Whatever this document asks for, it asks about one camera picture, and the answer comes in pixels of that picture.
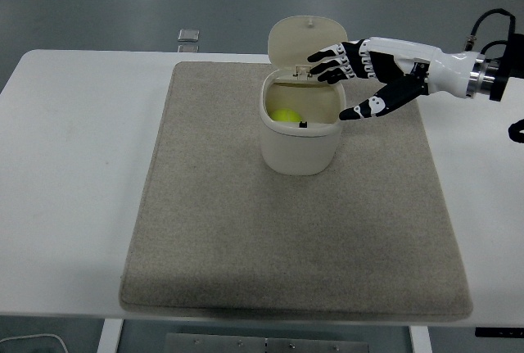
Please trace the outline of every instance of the gray carpet mat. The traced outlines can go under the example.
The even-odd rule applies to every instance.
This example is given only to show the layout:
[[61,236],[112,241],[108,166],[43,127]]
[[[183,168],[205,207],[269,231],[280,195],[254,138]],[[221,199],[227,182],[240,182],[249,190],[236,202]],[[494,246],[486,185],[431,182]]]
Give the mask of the gray carpet mat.
[[[345,123],[332,163],[263,161],[264,64],[174,68],[120,288],[182,316],[446,321],[472,311],[418,106]],[[375,80],[344,83],[348,105]]]

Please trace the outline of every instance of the white table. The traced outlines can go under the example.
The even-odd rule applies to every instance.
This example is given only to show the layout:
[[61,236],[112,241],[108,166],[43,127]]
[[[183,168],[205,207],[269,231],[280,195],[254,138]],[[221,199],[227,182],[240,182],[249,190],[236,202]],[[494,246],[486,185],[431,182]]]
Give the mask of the white table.
[[[139,316],[118,302],[174,65],[263,55],[32,51],[0,94],[0,314]],[[474,311],[453,325],[524,326],[524,81],[501,103],[419,106]]]

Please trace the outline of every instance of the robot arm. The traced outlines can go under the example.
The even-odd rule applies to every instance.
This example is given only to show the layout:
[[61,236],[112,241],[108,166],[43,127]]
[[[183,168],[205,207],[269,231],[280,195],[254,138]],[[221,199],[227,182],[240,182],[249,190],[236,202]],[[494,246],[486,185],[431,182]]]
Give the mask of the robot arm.
[[486,88],[478,87],[478,81],[488,81],[489,77],[472,76],[475,66],[480,69],[485,63],[478,52],[444,54],[433,46],[388,38],[342,42],[324,48],[308,60],[322,60],[311,70],[312,75],[319,74],[319,81],[333,84],[360,77],[387,84],[367,101],[344,110],[341,120],[385,115],[419,95],[439,91],[456,97],[473,97]]
[[[472,52],[478,25],[487,16],[501,13],[512,23],[507,41],[486,45]],[[484,52],[506,44],[500,59],[486,59]],[[342,42],[308,57],[319,62],[311,69],[318,81],[334,84],[342,79],[374,78],[386,84],[358,106],[340,113],[341,120],[357,120],[388,114],[419,95],[446,91],[456,97],[474,97],[477,93],[500,101],[509,77],[524,78],[524,35],[514,33],[514,16],[503,9],[483,15],[473,27],[464,52],[445,54],[439,48],[389,38],[369,38]]]

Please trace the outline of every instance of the gray floor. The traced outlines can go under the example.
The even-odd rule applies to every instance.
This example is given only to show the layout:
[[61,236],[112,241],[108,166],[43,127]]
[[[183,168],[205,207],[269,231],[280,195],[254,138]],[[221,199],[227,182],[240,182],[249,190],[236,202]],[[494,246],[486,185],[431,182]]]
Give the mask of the gray floor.
[[[70,353],[96,353],[103,319],[27,318],[0,316],[0,340],[34,334],[55,334],[65,343]],[[54,337],[38,337],[0,344],[1,353],[63,353]]]
[[[174,52],[178,46],[178,30],[196,28],[201,31],[198,42],[201,52],[266,53],[267,37],[273,24],[284,17],[299,14],[326,16],[337,20],[344,25],[350,39],[369,36],[401,38],[435,45],[445,52],[458,52],[477,17],[494,7],[503,7],[513,12],[517,16],[517,32],[523,32],[523,2],[524,0],[0,0],[0,89],[8,81],[22,55],[29,50],[43,48]],[[489,19],[479,30],[478,47],[493,39],[504,38],[507,23],[507,19],[501,16]],[[0,318],[3,322],[0,324],[9,324],[12,319]],[[24,319],[24,322],[24,325],[19,323],[20,327],[17,326],[17,333],[41,333],[50,324],[41,319]],[[76,319],[68,319],[64,327],[68,327],[67,322],[77,324]],[[274,331],[274,327],[276,326],[269,325],[268,330]],[[90,338],[86,328],[79,329],[74,340],[80,342],[84,341],[84,337]],[[333,330],[325,332],[336,335],[351,333],[345,329]],[[314,335],[314,330],[309,329],[307,333]],[[380,333],[387,334],[387,328]],[[491,351],[515,351],[505,341],[475,339],[471,329],[432,329],[431,337],[435,351],[482,351],[479,346],[491,349],[492,343],[497,347]],[[85,343],[87,349],[91,348],[91,341],[89,339]],[[437,345],[444,343],[443,346],[446,346],[446,341],[449,345],[444,350],[437,350]],[[92,351],[81,349],[78,347],[71,351]],[[382,346],[376,351],[392,350]]]

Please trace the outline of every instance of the tennis ball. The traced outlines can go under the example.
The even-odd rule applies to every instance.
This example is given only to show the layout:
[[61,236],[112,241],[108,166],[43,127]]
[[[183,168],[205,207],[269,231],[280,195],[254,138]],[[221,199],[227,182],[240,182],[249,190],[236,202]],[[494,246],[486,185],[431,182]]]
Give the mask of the tennis ball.
[[273,121],[283,122],[301,122],[302,117],[291,109],[278,109],[269,114],[269,117]]

